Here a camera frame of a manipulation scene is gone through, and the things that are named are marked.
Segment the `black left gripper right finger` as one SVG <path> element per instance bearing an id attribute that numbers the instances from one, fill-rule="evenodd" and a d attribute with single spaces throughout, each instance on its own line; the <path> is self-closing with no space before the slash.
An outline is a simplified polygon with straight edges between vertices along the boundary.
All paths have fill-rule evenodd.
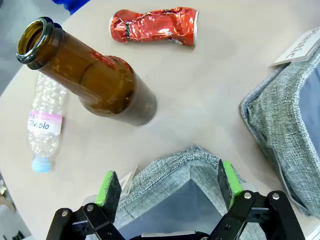
<path id="1" fill-rule="evenodd" d="M 257 223 L 267 240 L 304 240 L 302 228 L 287 195 L 280 190 L 266 196 L 240 183 L 229 161 L 218 162 L 217 182 L 227 213 L 209 240 L 238 240 L 248 223 Z"/>

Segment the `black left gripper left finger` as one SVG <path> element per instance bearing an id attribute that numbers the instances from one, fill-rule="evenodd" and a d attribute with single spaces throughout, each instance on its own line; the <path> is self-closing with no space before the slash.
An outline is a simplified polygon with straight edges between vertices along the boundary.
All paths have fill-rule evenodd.
<path id="1" fill-rule="evenodd" d="M 58 209 L 48 230 L 48 240 L 84 240 L 94 234 L 99 240 L 123 240 L 114 226 L 122 188 L 114 171 L 108 171 L 94 202 L 77 211 Z"/>

